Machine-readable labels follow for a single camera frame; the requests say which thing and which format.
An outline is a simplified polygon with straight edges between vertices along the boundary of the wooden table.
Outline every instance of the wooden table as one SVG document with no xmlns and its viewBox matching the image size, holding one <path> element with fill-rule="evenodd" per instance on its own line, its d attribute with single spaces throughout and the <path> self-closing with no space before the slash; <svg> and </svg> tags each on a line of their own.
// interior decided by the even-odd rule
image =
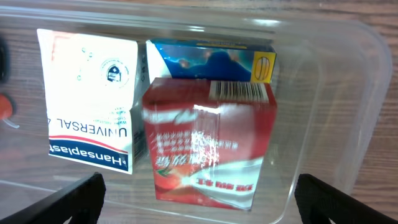
<svg viewBox="0 0 398 224">
<path fill-rule="evenodd" d="M 134 2 L 157 4 L 154 0 L 137 0 Z M 178 1 L 178 0 L 168 0 L 162 1 L 162 4 L 173 5 L 173 6 L 194 6 L 194 7 L 208 7 L 208 8 L 218 8 L 222 10 L 235 10 L 235 11 L 253 11 L 261 12 L 264 14 L 268 13 L 289 13 L 291 15 L 298 15 L 305 17 L 321 17 L 327 19 L 356 19 L 360 20 L 373 28 L 385 37 L 387 43 L 390 46 L 393 62 L 394 62 L 394 74 L 391 80 L 389 91 L 384 102 L 384 106 L 380 113 L 380 118 L 377 126 L 374 130 L 373 138 L 369 145 L 368 152 L 363 162 L 363 166 L 359 172 L 358 179 L 353 191 L 353 197 L 364 202 L 376 210 L 379 210 L 386 215 L 398 219 L 398 151 L 396 146 L 398 145 L 398 2 L 397 1 L 317 1 L 317 0 L 299 0 L 299 1 L 244 1 L 244 0 L 214 0 L 214 1 Z M 26 75 L 26 69 L 24 67 L 15 68 L 15 72 L 20 74 L 20 76 L 15 76 L 12 85 L 29 85 L 33 88 L 28 88 L 22 90 L 17 86 L 5 86 L 6 91 L 8 91 L 13 97 L 18 98 L 19 108 L 23 108 L 27 111 L 19 111 L 19 118 L 24 122 L 28 128 L 25 128 L 21 134 L 21 138 L 25 141 L 29 141 L 30 144 L 19 143 L 14 137 L 14 133 L 9 129 L 0 129 L 0 141 L 7 139 L 8 144 L 2 146 L 2 149 L 6 148 L 7 154 L 2 154 L 1 159 L 14 160 L 15 166 L 21 167 L 20 162 L 23 162 L 23 168 L 20 169 L 21 175 L 23 175 L 25 170 L 36 170 L 37 176 L 43 176 L 46 169 L 57 170 L 57 167 L 63 167 L 68 162 L 62 160 L 54 160 L 51 163 L 45 162 L 46 167 L 39 166 L 36 159 L 39 159 L 40 155 L 30 153 L 30 147 L 32 146 L 43 146 L 43 140 L 46 138 L 45 130 L 46 123 L 45 117 L 38 116 L 36 118 L 29 117 L 33 114 L 45 114 L 45 108 L 37 107 L 35 105 L 43 105 L 44 95 L 42 94 L 43 86 L 40 79 L 41 77 L 41 64 L 40 59 L 37 57 L 38 46 L 36 40 L 32 40 L 31 32 L 24 29 L 15 29 L 18 27 L 21 21 L 12 21 L 11 19 L 2 20 L 0 23 L 0 34 L 7 36 L 8 39 L 13 39 L 10 43 L 14 47 L 18 47 L 19 50 L 13 52 L 11 55 L 12 60 L 23 60 L 26 65 L 29 66 L 32 72 L 32 76 Z M 25 26 L 30 24 L 34 27 L 37 25 L 36 21 L 25 21 Z M 79 166 L 75 169 L 68 166 L 74 173 L 79 173 Z M 7 176 L 7 169 L 13 169 L 10 166 L 2 166 L 0 164 L 1 177 L 7 177 L 12 180 L 13 177 Z M 150 173 L 140 174 L 143 181 L 143 185 L 150 183 L 150 178 L 147 178 Z M 46 189 L 57 189 L 59 185 L 51 184 L 52 180 L 49 179 L 35 179 L 32 176 L 24 177 L 29 180 L 30 183 L 39 182 L 48 183 Z M 65 181 L 64 176 L 58 176 L 60 181 Z M 6 195 L 15 194 L 15 189 L 9 187 L 0 191 L 0 198 Z M 21 204 L 17 207 L 23 207 L 27 204 L 23 201 L 29 198 L 30 201 L 34 202 L 39 198 L 44 197 L 49 194 L 47 193 L 31 195 L 13 195 L 16 201 L 20 200 Z M 146 190 L 141 190 L 139 192 L 145 198 L 146 195 L 153 193 L 153 189 L 149 188 Z M 121 201 L 128 200 L 123 198 L 117 198 Z M 142 222 L 154 223 L 154 222 L 164 222 L 173 223 L 177 221 L 187 221 L 186 218 L 176 218 L 170 216 L 163 216 L 154 211 L 146 212 L 132 212 L 134 207 L 126 208 L 121 205 L 114 204 L 109 206 L 107 213 L 113 213 L 115 211 L 121 211 L 121 213 L 129 213 L 129 218 L 132 218 L 131 223 L 141 223 L 135 220 L 134 217 L 150 217 L 149 220 Z"/>
</svg>

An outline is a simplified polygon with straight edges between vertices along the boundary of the red object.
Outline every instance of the red object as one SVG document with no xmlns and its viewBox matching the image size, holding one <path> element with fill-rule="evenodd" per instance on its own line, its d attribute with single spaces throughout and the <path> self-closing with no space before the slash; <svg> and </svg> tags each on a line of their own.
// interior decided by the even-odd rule
<svg viewBox="0 0 398 224">
<path fill-rule="evenodd" d="M 0 95 L 0 119 L 7 119 L 12 115 L 12 105 L 8 98 Z"/>
<path fill-rule="evenodd" d="M 249 210 L 277 113 L 269 84 L 156 78 L 142 100 L 156 198 Z"/>
</svg>

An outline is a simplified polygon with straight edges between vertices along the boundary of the wood grain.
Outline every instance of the wood grain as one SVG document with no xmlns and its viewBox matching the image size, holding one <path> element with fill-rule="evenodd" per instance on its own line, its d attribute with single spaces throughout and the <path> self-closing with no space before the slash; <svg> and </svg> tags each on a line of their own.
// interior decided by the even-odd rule
<svg viewBox="0 0 398 224">
<path fill-rule="evenodd" d="M 160 4 L 160 1 L 128 0 L 129 2 L 139 2 L 148 4 Z M 373 138 L 369 145 L 368 152 L 364 158 L 362 168 L 353 191 L 353 196 L 366 203 L 367 205 L 379 210 L 392 218 L 398 219 L 398 2 L 390 0 L 350 0 L 350 1 L 243 1 L 243 0 L 213 0 L 213 1 L 162 1 L 161 4 L 171 6 L 193 6 L 210 9 L 234 10 L 244 12 L 256 12 L 268 14 L 285 14 L 299 17 L 315 17 L 322 19 L 356 19 L 370 25 L 380 32 L 389 44 L 394 62 L 394 74 L 391 80 L 389 91 L 382 108 L 379 121 L 373 133 Z M 137 167 L 137 172 L 133 176 L 115 174 L 115 172 L 97 169 L 96 167 L 77 164 L 62 159 L 47 156 L 47 118 L 45 115 L 44 84 L 42 78 L 42 67 L 40 62 L 39 46 L 35 34 L 36 28 L 48 28 L 55 30 L 68 30 L 75 32 L 100 32 L 116 34 L 121 36 L 132 35 L 134 30 L 109 30 L 106 26 L 89 26 L 70 24 L 67 22 L 37 21 L 29 19 L 11 19 L 0 17 L 0 36 L 7 41 L 10 48 L 11 73 L 12 77 L 6 85 L 0 86 L 1 92 L 11 95 L 17 105 L 17 113 L 13 121 L 21 125 L 19 130 L 12 130 L 0 123 L 0 179 L 7 180 L 10 184 L 0 183 L 0 209 L 1 202 L 6 200 L 20 200 L 7 213 L 11 213 L 18 208 L 26 206 L 23 200 L 31 197 L 30 201 L 38 200 L 51 191 L 43 189 L 57 190 L 65 185 L 77 180 L 87 173 L 100 171 L 104 174 L 108 183 L 106 196 L 106 206 L 103 210 L 102 223 L 177 223 L 190 222 L 204 223 L 201 219 L 181 217 L 173 214 L 157 212 L 153 209 L 189 214 L 199 218 L 212 218 L 215 220 L 227 220 L 238 223 L 264 223 L 268 220 L 276 219 L 283 209 L 289 183 L 284 183 L 283 179 L 277 178 L 271 172 L 273 166 L 263 168 L 260 179 L 260 190 L 256 193 L 254 209 L 251 213 L 240 213 L 229 210 L 218 210 L 207 207 L 186 206 L 177 203 L 160 202 L 154 199 L 154 186 L 151 174 L 151 167 L 148 160 L 144 160 Z M 305 64 L 311 69 L 313 62 Z M 302 123 L 308 119 L 308 105 L 312 102 L 311 85 L 316 82 L 317 76 L 312 77 L 313 82 L 301 80 L 297 85 L 295 93 L 302 93 L 301 103 L 295 104 L 294 98 L 289 98 L 288 94 L 280 96 L 281 102 L 279 115 L 282 121 L 275 129 L 275 136 L 287 133 L 294 141 L 283 142 L 283 138 L 274 138 L 274 144 L 279 145 L 278 149 L 272 149 L 266 159 L 267 164 L 271 164 L 272 158 L 288 158 L 297 156 L 295 147 L 302 138 L 302 131 L 305 126 L 293 126 L 292 122 L 301 119 Z M 349 78 L 346 86 L 328 86 L 325 90 L 321 105 L 320 116 L 315 123 L 325 124 L 329 122 L 329 127 L 314 126 L 315 133 L 319 133 L 318 139 L 310 141 L 308 147 L 312 149 L 309 155 L 309 162 L 303 168 L 321 179 L 332 181 L 331 175 L 335 175 L 334 170 L 328 166 L 337 164 L 337 160 L 342 158 L 334 156 L 333 150 L 341 150 L 340 145 L 331 141 L 330 135 L 336 138 L 345 138 L 344 132 L 339 133 L 339 128 L 349 128 L 345 126 L 355 115 L 356 94 L 361 91 L 358 89 L 360 83 L 355 83 Z M 329 104 L 328 98 L 338 99 L 337 105 Z M 327 116 L 333 110 L 334 116 Z M 278 170 L 287 176 L 291 175 L 291 170 L 295 164 L 288 164 L 280 161 L 284 170 Z M 28 186 L 43 188 L 30 189 L 12 185 L 22 183 Z M 297 209 L 294 203 L 289 205 L 289 216 L 285 220 L 287 223 L 300 223 Z"/>
</svg>

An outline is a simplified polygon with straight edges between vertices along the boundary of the wooden surface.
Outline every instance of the wooden surface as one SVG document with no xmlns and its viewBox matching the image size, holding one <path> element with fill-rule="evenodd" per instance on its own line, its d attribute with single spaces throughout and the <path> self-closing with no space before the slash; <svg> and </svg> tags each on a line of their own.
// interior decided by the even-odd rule
<svg viewBox="0 0 398 224">
<path fill-rule="evenodd" d="M 137 0 L 134 2 L 157 4 L 157 1 Z M 359 171 L 353 196 L 379 210 L 386 215 L 398 219 L 398 1 L 382 0 L 351 0 L 351 1 L 162 1 L 162 4 L 173 6 L 195 6 L 217 8 L 234 11 L 253 11 L 268 13 L 284 13 L 305 17 L 320 17 L 327 19 L 357 19 L 375 28 L 385 37 L 389 44 L 394 62 L 394 73 L 389 91 L 382 108 L 379 121 L 374 130 L 373 138 L 368 152 Z M 43 189 L 56 190 L 70 183 L 74 178 L 82 175 L 82 170 L 94 172 L 95 167 L 76 164 L 61 159 L 48 157 L 47 153 L 47 124 L 45 117 L 44 86 L 42 81 L 42 68 L 40 64 L 39 46 L 34 29 L 46 27 L 49 29 L 79 30 L 87 27 L 70 26 L 67 23 L 56 24 L 46 21 L 33 21 L 28 19 L 1 18 L 0 35 L 7 40 L 11 48 L 12 79 L 7 85 L 0 86 L 0 91 L 10 94 L 16 101 L 17 114 L 15 121 L 19 122 L 21 129 L 11 130 L 0 124 L 0 179 L 12 183 L 22 182 L 29 186 L 39 186 Z M 319 167 L 309 167 L 309 170 L 322 170 Z M 173 223 L 187 222 L 189 217 L 176 217 L 153 210 L 139 210 L 135 206 L 154 208 L 159 210 L 179 211 L 190 215 L 205 216 L 223 220 L 239 220 L 241 222 L 262 223 L 263 211 L 254 209 L 250 215 L 219 211 L 211 208 L 200 207 L 197 210 L 190 206 L 174 203 L 158 202 L 153 196 L 153 179 L 150 165 L 140 166 L 140 172 L 133 176 L 133 181 L 128 175 L 116 175 L 114 172 L 101 169 L 106 179 L 115 185 L 110 186 L 107 200 L 120 202 L 108 204 L 103 223 Z M 266 172 L 267 178 L 272 178 L 271 172 Z M 51 191 L 43 189 L 29 189 L 19 193 L 16 187 L 1 188 L 1 201 L 18 201 L 14 210 L 26 206 L 26 202 L 35 202 L 39 198 L 50 194 Z M 40 194 L 31 194 L 31 190 L 38 190 Z M 269 206 L 264 201 L 270 200 L 267 191 L 259 192 L 259 199 L 255 207 Z M 283 203 L 277 203 L 276 210 L 280 210 Z M 298 219 L 293 213 L 292 220 Z"/>
</svg>

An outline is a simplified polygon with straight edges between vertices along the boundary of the transparent plastic box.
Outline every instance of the transparent plastic box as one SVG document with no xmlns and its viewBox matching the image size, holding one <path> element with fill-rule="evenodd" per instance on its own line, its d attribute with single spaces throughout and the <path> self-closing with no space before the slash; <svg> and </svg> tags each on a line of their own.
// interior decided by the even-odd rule
<svg viewBox="0 0 398 224">
<path fill-rule="evenodd" d="M 149 158 L 127 175 L 48 156 L 38 28 L 138 41 L 271 40 L 279 61 L 279 109 L 252 210 L 156 200 Z M 14 100 L 11 119 L 20 125 L 0 123 L 0 218 L 98 171 L 107 187 L 99 223 L 301 223 L 293 195 L 297 176 L 310 173 L 351 192 L 392 74 L 381 36 L 353 21 L 123 2 L 1 0 L 0 37 L 11 63 L 0 91 Z"/>
</svg>

